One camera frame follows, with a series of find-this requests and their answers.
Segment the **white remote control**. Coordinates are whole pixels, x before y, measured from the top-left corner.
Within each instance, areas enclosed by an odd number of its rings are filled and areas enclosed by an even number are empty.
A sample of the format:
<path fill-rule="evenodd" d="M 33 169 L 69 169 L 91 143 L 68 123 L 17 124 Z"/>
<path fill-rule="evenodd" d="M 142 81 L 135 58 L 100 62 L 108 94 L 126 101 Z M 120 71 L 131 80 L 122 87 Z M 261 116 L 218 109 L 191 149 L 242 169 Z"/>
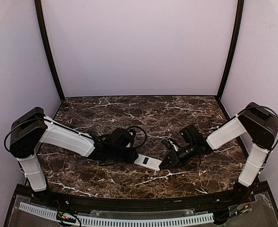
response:
<path fill-rule="evenodd" d="M 148 157 L 142 154 L 139 154 L 138 158 L 134 161 L 135 165 L 153 170 L 153 171 L 159 171 L 159 165 L 162 163 L 161 160 Z"/>

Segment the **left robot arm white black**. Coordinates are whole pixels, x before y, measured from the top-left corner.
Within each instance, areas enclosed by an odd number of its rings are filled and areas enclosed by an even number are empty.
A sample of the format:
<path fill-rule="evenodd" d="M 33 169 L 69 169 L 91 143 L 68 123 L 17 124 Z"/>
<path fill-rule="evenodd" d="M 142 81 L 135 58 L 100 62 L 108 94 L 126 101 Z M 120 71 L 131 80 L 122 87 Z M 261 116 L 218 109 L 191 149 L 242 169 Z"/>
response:
<path fill-rule="evenodd" d="M 42 108 L 35 107 L 12 123 L 4 147 L 18 160 L 32 190 L 41 192 L 47 189 L 47 182 L 35 153 L 39 144 L 55 145 L 90 160 L 133 164 L 139 158 L 133 146 L 135 136 L 134 130 L 121 128 L 111 134 L 90 136 L 52 120 Z"/>

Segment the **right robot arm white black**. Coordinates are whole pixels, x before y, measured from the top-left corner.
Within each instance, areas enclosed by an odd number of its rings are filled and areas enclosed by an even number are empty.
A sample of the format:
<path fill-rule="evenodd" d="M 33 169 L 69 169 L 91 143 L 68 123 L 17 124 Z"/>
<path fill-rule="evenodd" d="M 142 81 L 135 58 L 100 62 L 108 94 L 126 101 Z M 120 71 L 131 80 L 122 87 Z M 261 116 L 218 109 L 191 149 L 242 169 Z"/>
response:
<path fill-rule="evenodd" d="M 278 115 L 266 106 L 251 102 L 206 138 L 193 124 L 179 133 L 187 145 L 180 147 L 172 139 L 164 140 L 163 144 L 170 151 L 159 165 L 160 169 L 179 168 L 196 155 L 208 155 L 237 137 L 249 134 L 252 149 L 237 180 L 238 184 L 248 188 L 278 142 Z"/>

